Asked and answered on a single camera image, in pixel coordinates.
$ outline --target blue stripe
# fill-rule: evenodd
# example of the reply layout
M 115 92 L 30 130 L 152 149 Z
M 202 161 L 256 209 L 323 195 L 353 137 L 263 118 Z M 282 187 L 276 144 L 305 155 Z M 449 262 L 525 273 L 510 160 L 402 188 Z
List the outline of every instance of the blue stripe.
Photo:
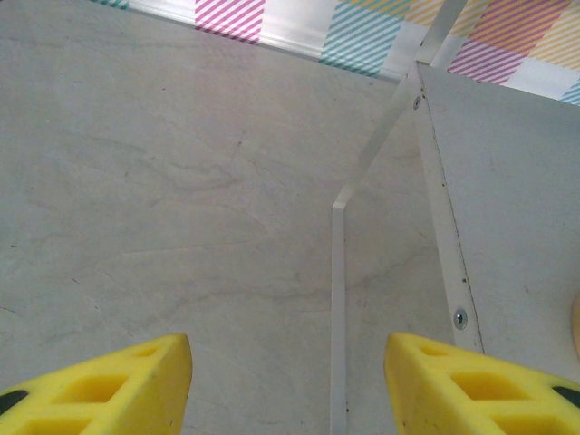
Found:
M 392 23 L 388 23 L 388 22 L 385 23 L 383 17 L 376 16 L 372 20 L 370 20 L 369 22 L 367 22 L 365 24 L 357 25 L 353 29 L 345 29 L 344 32 L 340 32 L 339 34 L 337 34 L 333 38 L 328 38 L 326 40 L 326 42 L 324 43 L 324 47 L 326 47 L 327 45 L 334 44 L 335 41 L 340 40 L 341 38 L 343 40 L 347 39 L 348 41 L 353 41 L 353 40 L 357 39 L 358 37 L 363 36 L 365 34 L 368 34 L 369 36 L 373 36 L 374 34 L 379 33 L 382 29 L 388 27 L 389 25 L 392 25 Z
M 578 80 L 574 86 L 572 86 L 564 95 L 562 95 L 561 101 L 580 105 L 580 80 Z
M 351 48 L 350 50 L 343 49 L 342 47 L 338 47 L 337 50 L 325 50 L 324 53 L 329 57 L 335 57 L 337 55 L 342 56 L 353 56 L 359 59 L 364 59 L 367 57 L 367 54 L 373 55 L 374 53 L 382 53 L 383 56 L 386 56 L 387 52 L 392 46 L 392 41 L 394 41 L 394 36 L 387 37 L 388 35 L 380 34 L 376 36 L 371 41 L 365 41 L 368 44 L 364 45 L 359 49 L 357 52 L 356 47 Z
M 381 5 L 389 9 L 380 13 L 370 9 L 380 1 L 375 0 L 365 7 L 341 2 L 334 8 L 320 63 L 370 76 L 380 72 L 401 30 L 403 19 L 400 16 L 409 10 L 412 0 L 404 6 Z M 388 14 L 400 7 L 403 9 L 397 16 Z
M 357 20 L 363 20 L 364 18 L 366 18 L 369 15 L 377 15 L 375 12 L 373 11 L 367 11 L 365 9 L 360 9 L 357 6 L 353 6 L 352 9 L 355 9 L 355 13 L 354 14 L 349 14 L 347 15 L 345 18 L 343 18 L 342 20 L 338 20 L 338 21 L 334 21 L 336 19 L 337 14 L 335 14 L 333 16 L 333 22 L 330 24 L 330 27 L 328 29 L 328 33 L 330 33 L 337 25 L 342 24 L 347 22 L 348 20 L 350 20 L 353 15 L 359 14 L 360 16 L 357 17 Z
M 346 25 L 344 28 L 341 28 L 340 30 L 335 29 L 333 32 L 329 33 L 327 35 L 327 40 L 324 43 L 324 45 L 330 43 L 333 39 L 339 38 L 340 36 L 342 36 L 344 33 L 350 33 L 350 32 L 356 32 L 357 30 L 359 30 L 360 28 L 363 28 L 367 25 L 369 25 L 370 23 L 376 23 L 378 21 L 381 21 L 381 16 L 374 14 L 374 13 L 369 13 L 369 14 L 364 14 L 361 16 L 358 16 L 356 18 L 356 25 L 353 26 L 353 23 Z

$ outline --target yellow foam block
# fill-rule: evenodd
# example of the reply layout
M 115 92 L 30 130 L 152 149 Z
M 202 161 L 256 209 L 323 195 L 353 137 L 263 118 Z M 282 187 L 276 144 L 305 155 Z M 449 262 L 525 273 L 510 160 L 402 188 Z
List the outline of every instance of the yellow foam block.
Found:
M 191 372 L 185 334 L 81 362 L 0 393 L 0 434 L 178 434 Z
M 404 435 L 578 435 L 580 384 L 406 333 L 384 363 Z

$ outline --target pink stripe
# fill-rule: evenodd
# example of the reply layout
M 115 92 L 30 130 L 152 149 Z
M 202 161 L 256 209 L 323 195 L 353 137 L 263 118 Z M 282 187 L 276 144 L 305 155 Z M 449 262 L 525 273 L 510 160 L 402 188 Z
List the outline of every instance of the pink stripe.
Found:
M 252 20 L 255 20 L 260 15 L 261 15 L 261 11 L 257 11 L 253 16 L 250 16 L 249 18 L 247 18 L 245 22 L 240 23 L 236 27 L 230 27 L 230 28 L 228 28 L 227 29 L 227 34 L 231 34 L 231 35 L 234 35 L 234 36 L 240 36 L 241 33 L 247 32 L 248 28 L 247 28 L 246 24 L 247 23 L 250 23 Z M 257 22 L 257 24 L 254 24 L 253 26 L 251 26 L 251 28 L 253 29 L 256 25 L 259 26 L 261 24 L 262 24 L 262 20 L 260 19 Z
M 254 0 L 249 0 L 247 1 L 244 5 L 247 5 L 248 3 L 253 2 Z M 252 9 L 248 9 L 247 11 L 244 11 L 240 16 L 237 16 L 235 19 L 233 19 L 231 22 L 227 22 L 227 19 L 230 18 L 234 13 L 232 12 L 232 14 L 229 14 L 227 17 L 224 17 L 224 19 L 220 20 L 219 23 L 215 23 L 213 25 L 210 25 L 210 23 L 207 23 L 208 27 L 211 28 L 212 31 L 226 31 L 226 32 L 230 32 L 229 29 L 237 29 L 239 28 L 241 25 L 244 25 L 244 23 L 239 23 L 238 20 L 242 20 L 244 19 L 245 16 L 247 16 L 248 14 L 250 14 L 251 12 L 253 12 L 254 10 L 256 10 L 259 7 L 259 5 L 255 5 Z M 262 9 L 259 9 L 257 11 L 257 14 L 260 15 L 262 14 Z
M 265 0 L 207 0 L 196 8 L 203 10 L 196 19 L 196 28 L 238 41 L 257 42 L 264 3 Z
M 497 69 L 486 73 L 471 74 L 469 77 L 475 80 L 486 82 L 487 80 L 497 76 L 498 74 L 502 74 L 508 71 L 514 72 L 518 68 L 518 66 L 521 65 L 521 63 L 522 63 L 521 60 L 514 61 L 509 63 L 508 65 L 504 65 L 504 68 L 502 69 Z
M 519 65 L 521 65 L 521 63 L 510 65 L 501 71 L 496 71 L 492 74 L 480 78 L 479 80 L 482 82 L 490 82 L 490 83 L 497 83 L 499 80 L 503 79 L 506 79 L 507 81 L 509 77 L 511 77 L 511 75 L 516 72 L 516 69 L 518 68 Z
M 199 11 L 201 9 L 203 9 L 207 4 L 210 4 L 212 0 L 209 0 L 208 2 L 199 5 L 196 9 Z M 205 19 L 205 17 L 208 14 L 211 14 L 213 11 L 215 11 L 216 9 L 218 9 L 220 6 L 222 6 L 224 3 L 227 3 L 228 0 L 217 0 L 217 2 L 211 6 L 210 8 L 208 8 L 207 11 L 205 11 L 203 14 L 201 14 L 200 16 L 196 17 L 196 21 L 202 21 L 203 19 Z
M 449 72 L 463 74 L 463 73 L 465 73 L 465 71 L 471 71 L 476 67 L 478 70 L 480 70 L 482 68 L 488 68 L 490 65 L 504 62 L 507 58 L 511 58 L 514 56 L 514 54 L 510 53 L 510 52 L 506 53 L 506 52 L 503 52 L 500 50 L 498 50 L 498 51 L 499 51 L 499 53 L 496 53 L 493 56 L 489 56 L 488 58 L 481 60 L 479 62 L 475 62 L 475 63 L 467 62 L 464 65 L 462 65 L 460 68 L 459 67 L 452 68 L 452 71 L 451 71 L 451 68 L 449 68 Z
M 477 61 L 477 64 L 483 62 L 493 61 L 498 56 L 504 55 L 506 52 L 505 50 L 498 49 L 496 47 L 492 47 L 491 45 L 487 45 L 485 43 L 478 43 L 478 50 L 472 51 L 472 53 L 465 53 L 464 50 L 461 50 L 457 54 L 457 59 L 460 62 L 452 63 L 450 69 L 453 70 L 460 70 L 468 63 L 474 63 Z
M 254 1 L 255 1 L 255 0 L 246 0 L 246 2 L 245 2 L 245 3 L 242 3 L 240 6 L 238 6 L 238 7 L 234 8 L 233 10 L 231 10 L 230 12 L 228 12 L 228 13 L 227 13 L 225 16 L 221 17 L 221 18 L 219 19 L 219 21 L 217 21 L 217 23 L 216 23 L 216 24 L 217 24 L 217 25 L 219 25 L 219 24 L 222 24 L 222 23 L 223 23 L 223 25 L 227 25 L 226 21 L 227 21 L 229 18 L 231 18 L 232 16 L 235 16 L 236 14 L 238 14 L 238 13 L 239 13 L 241 10 L 243 10 L 243 9 L 244 9 L 245 7 L 247 7 L 248 5 L 251 5 L 251 4 L 252 4 L 252 2 L 254 2 Z M 219 11 L 219 12 L 215 13 L 214 15 L 210 16 L 210 17 L 209 17 L 207 20 L 205 20 L 205 22 L 204 22 L 203 24 L 209 24 L 209 25 L 211 25 L 211 23 L 212 23 L 213 21 L 215 21 L 217 18 L 219 18 L 219 16 L 220 16 L 221 14 L 223 14 L 223 12 L 224 12 L 224 11 L 223 11 L 223 10 L 221 10 L 221 11 Z
M 477 43 L 476 45 L 471 45 L 468 49 L 465 49 L 465 45 L 463 45 L 461 50 L 459 50 L 459 53 L 457 53 L 457 57 L 453 59 L 453 62 L 451 62 L 451 64 L 462 61 L 463 59 L 469 58 L 471 56 L 477 56 L 478 54 L 480 56 L 483 56 L 486 54 L 483 52 L 489 52 L 494 50 L 497 50 L 497 48 L 491 45 L 487 45 L 485 43 Z
M 506 65 L 510 65 L 511 63 L 521 63 L 521 61 L 524 59 L 524 56 L 518 56 L 518 57 L 509 57 L 507 59 L 504 59 L 503 62 L 501 63 L 494 63 L 493 65 L 487 65 L 487 67 L 482 67 L 482 68 L 478 68 L 476 73 L 473 74 L 473 76 L 480 76 L 480 75 L 487 75 L 488 73 L 493 73 L 495 71 L 501 70 L 502 68 L 504 68 Z
M 491 50 L 480 50 L 477 53 L 474 53 L 471 56 L 465 56 L 462 55 L 462 53 L 459 53 L 459 55 L 461 57 L 458 57 L 458 59 L 460 60 L 460 62 L 457 62 L 455 64 L 451 65 L 451 68 L 454 69 L 460 69 L 463 67 L 463 65 L 465 63 L 483 63 L 483 62 L 489 62 L 489 60 L 493 60 L 495 57 L 498 56 L 498 53 L 503 53 L 501 50 L 498 50 L 495 47 L 490 47 Z
M 240 38 L 239 36 L 232 36 L 231 39 L 237 39 L 238 41 L 242 42 L 242 43 L 247 43 L 247 42 L 253 42 L 253 43 L 257 43 L 257 34 L 259 33 L 260 29 L 259 27 L 252 32 L 251 34 L 248 34 L 246 36 L 244 36 L 243 38 Z

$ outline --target white metal panel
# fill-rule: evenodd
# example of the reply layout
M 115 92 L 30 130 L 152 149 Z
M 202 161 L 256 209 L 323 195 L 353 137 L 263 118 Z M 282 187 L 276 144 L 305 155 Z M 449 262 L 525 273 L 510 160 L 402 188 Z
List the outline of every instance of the white metal panel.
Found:
M 420 74 L 485 353 L 580 380 L 580 108 Z

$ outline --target striped fabric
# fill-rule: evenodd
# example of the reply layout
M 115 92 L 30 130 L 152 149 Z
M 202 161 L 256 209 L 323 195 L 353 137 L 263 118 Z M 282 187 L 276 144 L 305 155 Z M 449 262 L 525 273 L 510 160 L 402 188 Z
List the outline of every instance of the striped fabric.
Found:
M 448 71 L 507 82 L 569 5 L 570 0 L 494 0 Z
M 118 7 L 119 9 L 127 9 L 129 7 L 129 0 L 91 0 L 93 3 L 107 5 L 110 7 Z
M 196 2 L 199 30 L 244 43 L 259 40 L 265 0 L 203 0 Z
M 375 76 L 410 5 L 411 0 L 341 2 L 334 11 L 320 63 Z
M 530 57 L 580 71 L 580 2 L 562 13 Z
M 399 79 L 444 0 L 92 1 Z M 438 62 L 480 82 L 580 105 L 580 0 L 468 0 Z
M 580 80 L 562 96 L 562 101 L 580 106 Z

